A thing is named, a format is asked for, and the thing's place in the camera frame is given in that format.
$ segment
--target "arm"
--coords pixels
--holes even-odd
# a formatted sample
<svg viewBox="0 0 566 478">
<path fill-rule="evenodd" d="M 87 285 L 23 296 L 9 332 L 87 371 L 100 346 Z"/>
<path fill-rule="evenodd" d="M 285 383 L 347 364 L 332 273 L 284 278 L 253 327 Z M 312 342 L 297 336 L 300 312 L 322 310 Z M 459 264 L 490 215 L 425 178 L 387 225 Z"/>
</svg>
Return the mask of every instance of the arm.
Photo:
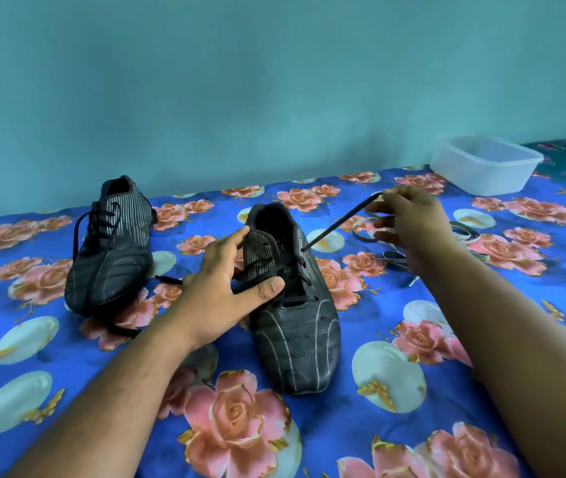
<svg viewBox="0 0 566 478">
<path fill-rule="evenodd" d="M 407 251 L 539 476 L 566 476 L 566 327 L 458 245 L 440 203 L 401 188 L 369 209 Z"/>
<path fill-rule="evenodd" d="M 208 245 L 178 301 L 117 355 L 24 453 L 8 478 L 135 474 L 168 382 L 185 356 L 215 340 L 284 287 L 279 277 L 233 295 L 241 228 Z"/>
</svg>

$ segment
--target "shoe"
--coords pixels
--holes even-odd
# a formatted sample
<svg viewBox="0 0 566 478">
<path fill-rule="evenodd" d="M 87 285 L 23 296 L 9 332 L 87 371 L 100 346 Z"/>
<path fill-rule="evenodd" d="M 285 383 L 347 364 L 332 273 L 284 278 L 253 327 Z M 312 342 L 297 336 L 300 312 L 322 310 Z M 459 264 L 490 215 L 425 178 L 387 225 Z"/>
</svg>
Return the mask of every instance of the shoe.
<svg viewBox="0 0 566 478">
<path fill-rule="evenodd" d="M 79 249 L 85 216 L 88 231 Z M 128 176 L 103 184 L 99 200 L 75 224 L 73 264 L 64 290 L 74 313 L 95 317 L 116 335 L 140 332 L 118 327 L 114 319 L 135 300 L 152 269 L 150 226 L 156 222 L 156 211 Z"/>
<path fill-rule="evenodd" d="M 340 324 L 330 290 L 301 228 L 281 203 L 256 204 L 247 217 L 239 292 L 270 277 L 284 290 L 250 314 L 259 360 L 277 390 L 324 391 L 340 354 Z"/>
</svg>

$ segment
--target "plastic container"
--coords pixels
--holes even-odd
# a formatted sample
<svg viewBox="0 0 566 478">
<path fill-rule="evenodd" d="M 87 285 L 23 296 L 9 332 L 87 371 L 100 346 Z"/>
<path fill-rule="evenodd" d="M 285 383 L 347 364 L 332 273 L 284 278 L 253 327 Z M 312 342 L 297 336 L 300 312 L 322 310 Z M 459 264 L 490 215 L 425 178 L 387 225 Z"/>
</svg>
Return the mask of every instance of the plastic container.
<svg viewBox="0 0 566 478">
<path fill-rule="evenodd" d="M 543 159 L 533 149 L 471 134 L 438 139 L 430 167 L 470 194 L 494 196 L 522 190 Z"/>
</svg>

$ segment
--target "blue wall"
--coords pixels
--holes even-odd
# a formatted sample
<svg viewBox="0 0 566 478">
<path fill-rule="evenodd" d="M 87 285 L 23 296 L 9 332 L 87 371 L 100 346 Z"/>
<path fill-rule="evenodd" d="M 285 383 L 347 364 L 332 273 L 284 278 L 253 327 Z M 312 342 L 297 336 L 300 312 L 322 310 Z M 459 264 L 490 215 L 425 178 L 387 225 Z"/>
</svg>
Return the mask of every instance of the blue wall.
<svg viewBox="0 0 566 478">
<path fill-rule="evenodd" d="M 566 0 L 0 0 L 0 215 L 566 136 Z"/>
</svg>

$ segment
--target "forearm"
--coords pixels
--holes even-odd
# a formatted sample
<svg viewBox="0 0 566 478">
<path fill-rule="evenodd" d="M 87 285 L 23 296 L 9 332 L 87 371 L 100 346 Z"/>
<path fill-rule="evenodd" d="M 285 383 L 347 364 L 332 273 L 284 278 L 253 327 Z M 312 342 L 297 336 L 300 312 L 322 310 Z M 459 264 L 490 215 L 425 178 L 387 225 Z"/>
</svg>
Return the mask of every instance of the forearm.
<svg viewBox="0 0 566 478">
<path fill-rule="evenodd" d="M 168 382 L 189 351 L 172 325 L 159 319 L 119 353 L 8 477 L 132 477 Z"/>
<path fill-rule="evenodd" d="M 422 279 L 535 472 L 566 476 L 566 328 L 462 249 Z"/>
</svg>

